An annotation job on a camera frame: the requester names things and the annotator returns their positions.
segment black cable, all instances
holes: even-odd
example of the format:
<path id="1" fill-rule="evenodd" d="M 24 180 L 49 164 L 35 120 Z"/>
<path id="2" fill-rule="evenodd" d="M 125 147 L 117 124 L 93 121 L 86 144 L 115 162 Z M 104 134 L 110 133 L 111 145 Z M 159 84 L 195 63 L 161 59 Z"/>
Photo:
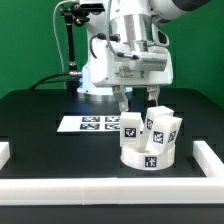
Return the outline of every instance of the black cable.
<path id="1" fill-rule="evenodd" d="M 93 50 L 93 39 L 95 39 L 97 36 L 98 36 L 98 35 L 94 35 L 94 36 L 92 36 L 92 37 L 90 38 L 90 40 L 89 40 L 89 49 L 90 49 L 90 53 L 91 53 L 92 56 L 93 56 L 94 58 L 96 58 L 96 59 L 97 59 L 97 57 L 96 57 L 96 55 L 95 55 L 95 53 L 94 53 L 94 50 Z"/>
<path id="2" fill-rule="evenodd" d="M 44 83 L 46 80 L 49 80 L 49 79 L 53 79 L 53 78 L 57 78 L 57 77 L 61 77 L 61 76 L 69 76 L 69 73 L 60 73 L 60 74 L 55 74 L 55 75 L 50 75 L 50 76 L 47 76 L 41 80 L 39 80 L 37 83 L 35 83 L 34 85 L 32 85 L 29 90 L 34 90 L 36 89 L 37 86 L 39 86 L 40 84 Z"/>
<path id="3" fill-rule="evenodd" d="M 98 33 L 97 35 L 94 35 L 90 38 L 89 40 L 89 49 L 90 49 L 90 53 L 92 54 L 92 56 L 94 58 L 97 59 L 97 56 L 95 55 L 94 53 L 94 50 L 93 50 L 93 39 L 95 38 L 98 38 L 100 40 L 106 40 L 106 35 L 104 33 Z M 116 35 L 110 35 L 110 40 L 111 41 L 115 41 L 115 42 L 118 42 L 119 41 L 119 37 L 116 36 Z"/>

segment black table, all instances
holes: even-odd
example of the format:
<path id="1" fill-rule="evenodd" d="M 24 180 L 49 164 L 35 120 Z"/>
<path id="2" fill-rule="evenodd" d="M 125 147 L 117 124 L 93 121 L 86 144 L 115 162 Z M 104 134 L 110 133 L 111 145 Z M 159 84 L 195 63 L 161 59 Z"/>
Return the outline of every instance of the black table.
<path id="1" fill-rule="evenodd" d="M 147 93 L 134 90 L 131 111 L 146 112 Z M 65 90 L 19 90 L 0 100 L 0 140 L 11 158 L 0 178 L 204 177 L 192 157 L 205 140 L 222 160 L 224 111 L 190 89 L 162 89 L 159 104 L 183 118 L 173 166 L 134 170 L 120 161 L 119 133 L 57 133 L 64 115 L 120 115 L 116 102 L 90 102 Z M 4 223 L 223 223 L 224 205 L 0 207 Z"/>

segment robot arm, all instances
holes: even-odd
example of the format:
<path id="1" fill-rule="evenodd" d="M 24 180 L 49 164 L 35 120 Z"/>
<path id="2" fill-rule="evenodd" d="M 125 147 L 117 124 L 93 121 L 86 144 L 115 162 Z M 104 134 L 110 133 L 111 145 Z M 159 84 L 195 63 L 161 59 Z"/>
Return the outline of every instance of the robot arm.
<path id="1" fill-rule="evenodd" d="M 121 111 L 128 110 L 124 86 L 146 86 L 152 93 L 149 99 L 156 98 L 158 87 L 173 80 L 171 56 L 166 49 L 169 38 L 158 25 L 209 1 L 80 0 L 75 3 L 71 7 L 74 24 L 87 23 L 91 43 L 87 78 L 97 88 L 112 87 Z"/>

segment green backdrop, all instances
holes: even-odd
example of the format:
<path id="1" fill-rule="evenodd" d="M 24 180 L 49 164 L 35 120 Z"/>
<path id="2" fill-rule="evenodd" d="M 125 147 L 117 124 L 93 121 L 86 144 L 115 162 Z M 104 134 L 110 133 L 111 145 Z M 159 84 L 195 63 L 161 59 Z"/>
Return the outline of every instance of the green backdrop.
<path id="1" fill-rule="evenodd" d="M 27 89 L 39 79 L 61 72 L 52 14 L 57 0 L 3 1 L 0 13 L 0 97 Z M 175 80 L 172 87 L 197 89 L 224 108 L 223 0 L 213 0 L 162 29 L 170 38 Z M 57 16 L 63 54 L 67 44 L 63 19 Z M 79 67 L 86 61 L 85 28 L 76 29 Z M 42 88 L 63 88 L 49 84 Z"/>

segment white block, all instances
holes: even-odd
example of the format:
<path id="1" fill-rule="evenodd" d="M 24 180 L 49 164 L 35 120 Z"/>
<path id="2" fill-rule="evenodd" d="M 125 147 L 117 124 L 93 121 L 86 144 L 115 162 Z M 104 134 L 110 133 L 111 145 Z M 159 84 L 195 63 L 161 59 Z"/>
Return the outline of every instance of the white block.
<path id="1" fill-rule="evenodd" d="M 141 113 L 122 112 L 120 121 L 120 146 L 140 147 Z"/>
<path id="2" fill-rule="evenodd" d="M 0 169 L 2 169 L 2 167 L 6 164 L 9 158 L 9 143 L 0 142 Z"/>
<path id="3" fill-rule="evenodd" d="M 145 150 L 163 154 L 174 147 L 182 119 L 164 115 L 156 118 Z"/>
<path id="4" fill-rule="evenodd" d="M 145 117 L 145 124 L 143 135 L 148 136 L 151 129 L 153 122 L 156 118 L 161 117 L 163 115 L 173 116 L 174 111 L 169 109 L 165 106 L 158 106 L 158 107 L 150 107 L 147 109 L 146 117 Z"/>
<path id="5" fill-rule="evenodd" d="M 82 180 L 82 204 L 117 204 L 117 178 Z"/>
<path id="6" fill-rule="evenodd" d="M 194 142 L 193 156 L 207 177 L 224 177 L 224 164 L 206 142 Z"/>

